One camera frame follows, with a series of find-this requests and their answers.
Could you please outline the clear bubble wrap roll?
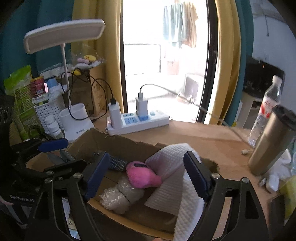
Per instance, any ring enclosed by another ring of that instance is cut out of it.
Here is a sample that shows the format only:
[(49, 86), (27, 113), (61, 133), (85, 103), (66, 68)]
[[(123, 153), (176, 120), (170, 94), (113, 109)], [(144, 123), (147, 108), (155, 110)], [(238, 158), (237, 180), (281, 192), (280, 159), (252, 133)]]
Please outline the clear bubble wrap roll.
[(123, 175), (114, 187), (104, 190), (100, 194), (100, 204), (107, 210), (117, 214), (124, 214), (133, 204), (144, 196), (144, 190), (131, 185), (128, 177)]

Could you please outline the pink plush toy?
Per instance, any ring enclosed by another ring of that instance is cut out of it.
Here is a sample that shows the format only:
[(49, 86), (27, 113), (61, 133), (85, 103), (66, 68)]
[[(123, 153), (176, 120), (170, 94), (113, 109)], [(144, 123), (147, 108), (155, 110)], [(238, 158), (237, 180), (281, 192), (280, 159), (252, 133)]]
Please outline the pink plush toy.
[(154, 173), (143, 162), (133, 161), (127, 164), (126, 174), (129, 182), (135, 188), (146, 189), (146, 188), (157, 188), (162, 184), (162, 178)]

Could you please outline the white textured cloth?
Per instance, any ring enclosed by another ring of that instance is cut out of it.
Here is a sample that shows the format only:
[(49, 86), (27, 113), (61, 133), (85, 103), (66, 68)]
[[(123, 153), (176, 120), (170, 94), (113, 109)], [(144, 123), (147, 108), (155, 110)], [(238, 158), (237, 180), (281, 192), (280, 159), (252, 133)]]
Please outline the white textured cloth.
[(145, 161), (162, 178), (161, 186), (152, 193), (145, 206), (177, 217), (173, 240), (188, 240), (205, 205), (184, 167), (184, 154), (188, 151), (201, 162), (198, 153), (187, 143), (168, 145)]

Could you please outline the dark grey knitted fabric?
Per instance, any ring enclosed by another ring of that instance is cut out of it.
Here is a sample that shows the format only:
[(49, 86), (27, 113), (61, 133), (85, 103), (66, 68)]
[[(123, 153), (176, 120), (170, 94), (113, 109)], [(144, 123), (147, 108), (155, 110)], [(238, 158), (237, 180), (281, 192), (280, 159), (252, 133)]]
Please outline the dark grey knitted fabric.
[(114, 157), (111, 154), (101, 150), (94, 152), (92, 156), (93, 160), (98, 163), (98, 169), (103, 172), (106, 172), (107, 169), (125, 172), (126, 166), (128, 164), (127, 161)]

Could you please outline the white computer mouse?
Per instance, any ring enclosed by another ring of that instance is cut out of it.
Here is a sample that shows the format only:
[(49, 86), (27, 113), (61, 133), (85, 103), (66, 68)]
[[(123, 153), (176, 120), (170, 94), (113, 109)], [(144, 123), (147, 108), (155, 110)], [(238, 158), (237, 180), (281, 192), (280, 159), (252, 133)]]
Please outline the white computer mouse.
[(278, 175), (271, 174), (268, 176), (265, 187), (269, 193), (277, 192), (279, 185), (280, 185), (280, 179)]

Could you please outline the white pill bottle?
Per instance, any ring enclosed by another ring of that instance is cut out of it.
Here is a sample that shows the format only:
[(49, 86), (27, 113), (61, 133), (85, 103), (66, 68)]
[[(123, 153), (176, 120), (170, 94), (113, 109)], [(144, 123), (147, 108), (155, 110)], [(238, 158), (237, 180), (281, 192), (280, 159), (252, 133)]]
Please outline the white pill bottle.
[(46, 123), (46, 127), (49, 131), (49, 133), (51, 133), (50, 129), (49, 129), (49, 125), (51, 125), (52, 123), (54, 123), (56, 120), (55, 120), (55, 117), (50, 114), (48, 115), (46, 118), (45, 118), (45, 123)]
[(60, 139), (64, 137), (62, 130), (60, 129), (60, 126), (56, 121), (50, 124), (48, 128), (55, 139)]

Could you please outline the white usb charger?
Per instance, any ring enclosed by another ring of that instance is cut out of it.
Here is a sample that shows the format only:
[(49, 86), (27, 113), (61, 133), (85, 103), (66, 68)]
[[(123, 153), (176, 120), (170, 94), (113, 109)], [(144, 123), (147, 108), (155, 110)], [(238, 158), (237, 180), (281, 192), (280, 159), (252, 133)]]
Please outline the white usb charger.
[(139, 117), (145, 117), (148, 115), (147, 111), (147, 99), (144, 98), (143, 93), (139, 92), (138, 96), (135, 98), (137, 115)]
[(114, 129), (122, 128), (121, 111), (118, 101), (116, 101), (115, 103), (109, 103), (108, 108), (112, 127)]

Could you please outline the white power strip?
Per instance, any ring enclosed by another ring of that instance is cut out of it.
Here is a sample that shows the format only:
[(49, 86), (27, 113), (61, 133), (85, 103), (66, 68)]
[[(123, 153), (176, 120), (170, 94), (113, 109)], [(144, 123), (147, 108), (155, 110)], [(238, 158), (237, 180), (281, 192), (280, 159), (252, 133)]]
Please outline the white power strip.
[(114, 128), (112, 125), (111, 117), (107, 117), (106, 131), (109, 135), (125, 135), (128, 133), (135, 133), (150, 128), (158, 128), (169, 124), (169, 116), (159, 111), (151, 111), (148, 116), (138, 117), (136, 113), (123, 113), (121, 114), (122, 126)]

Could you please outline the white perforated plastic basket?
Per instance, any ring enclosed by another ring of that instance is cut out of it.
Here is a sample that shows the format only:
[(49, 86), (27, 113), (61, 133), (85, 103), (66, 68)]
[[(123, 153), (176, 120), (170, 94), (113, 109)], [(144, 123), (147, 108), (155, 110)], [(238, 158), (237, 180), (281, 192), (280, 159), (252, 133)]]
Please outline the white perforated plastic basket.
[(64, 130), (63, 124), (59, 116), (59, 113), (65, 109), (65, 104), (62, 99), (56, 99), (53, 102), (48, 102), (41, 105), (35, 105), (34, 109), (46, 133), (50, 133), (47, 128), (47, 124), (45, 122), (46, 117), (49, 115), (53, 115), (55, 120), (59, 124), (60, 129), (62, 131)]

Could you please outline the stainless steel tumbler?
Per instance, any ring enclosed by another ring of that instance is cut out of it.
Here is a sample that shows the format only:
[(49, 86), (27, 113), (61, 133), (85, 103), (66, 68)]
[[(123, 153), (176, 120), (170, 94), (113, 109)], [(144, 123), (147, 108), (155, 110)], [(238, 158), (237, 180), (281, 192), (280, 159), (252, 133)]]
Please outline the stainless steel tumbler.
[(295, 113), (276, 105), (256, 142), (248, 167), (255, 176), (262, 176), (281, 157), (295, 136)]

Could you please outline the red tin can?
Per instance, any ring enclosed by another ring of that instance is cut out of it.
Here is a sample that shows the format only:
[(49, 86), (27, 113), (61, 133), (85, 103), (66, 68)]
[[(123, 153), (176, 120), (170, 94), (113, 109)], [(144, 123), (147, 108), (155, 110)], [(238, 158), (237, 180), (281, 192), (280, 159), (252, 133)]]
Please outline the red tin can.
[(45, 82), (43, 76), (39, 76), (30, 81), (31, 92), (33, 97), (38, 97), (46, 93)]

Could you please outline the green snack bag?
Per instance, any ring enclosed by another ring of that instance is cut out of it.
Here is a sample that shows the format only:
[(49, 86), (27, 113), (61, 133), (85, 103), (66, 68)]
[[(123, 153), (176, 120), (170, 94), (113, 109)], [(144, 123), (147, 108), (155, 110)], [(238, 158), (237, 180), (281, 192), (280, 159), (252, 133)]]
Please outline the green snack bag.
[(13, 120), (22, 140), (29, 138), (30, 126), (42, 126), (32, 103), (31, 66), (26, 65), (4, 80), (5, 92), (15, 98)]

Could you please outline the bag of plush toys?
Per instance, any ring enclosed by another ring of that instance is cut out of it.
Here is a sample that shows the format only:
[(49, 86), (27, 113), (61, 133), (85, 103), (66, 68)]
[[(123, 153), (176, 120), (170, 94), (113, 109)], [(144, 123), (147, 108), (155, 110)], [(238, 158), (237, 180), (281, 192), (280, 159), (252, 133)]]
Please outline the bag of plush toys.
[(106, 60), (104, 58), (88, 54), (82, 57), (73, 56), (68, 67), (72, 73), (81, 74), (82, 72), (89, 71), (105, 63)]

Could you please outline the clear plastic water bottle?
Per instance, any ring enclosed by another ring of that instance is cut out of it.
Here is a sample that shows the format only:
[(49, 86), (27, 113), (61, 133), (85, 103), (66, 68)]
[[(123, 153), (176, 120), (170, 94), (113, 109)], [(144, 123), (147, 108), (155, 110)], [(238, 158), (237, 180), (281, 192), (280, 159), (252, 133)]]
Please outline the clear plastic water bottle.
[(281, 99), (281, 84), (282, 79), (276, 75), (273, 76), (272, 85), (266, 90), (262, 103), (259, 109), (259, 113), (254, 122), (254, 125), (249, 133), (248, 144), (253, 148), (256, 145), (256, 141), (263, 132), (267, 121), (271, 115), (272, 109), (280, 104)]

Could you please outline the yellow curtain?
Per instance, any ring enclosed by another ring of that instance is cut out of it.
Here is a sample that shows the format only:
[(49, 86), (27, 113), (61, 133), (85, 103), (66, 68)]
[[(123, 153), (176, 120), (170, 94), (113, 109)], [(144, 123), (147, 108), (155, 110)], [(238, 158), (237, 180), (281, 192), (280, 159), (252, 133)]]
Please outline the yellow curtain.
[(105, 63), (91, 70), (91, 75), (105, 79), (111, 86), (120, 110), (124, 110), (120, 69), (120, 21), (122, 1), (74, 1), (72, 18), (102, 19), (105, 30), (97, 40), (84, 41)]

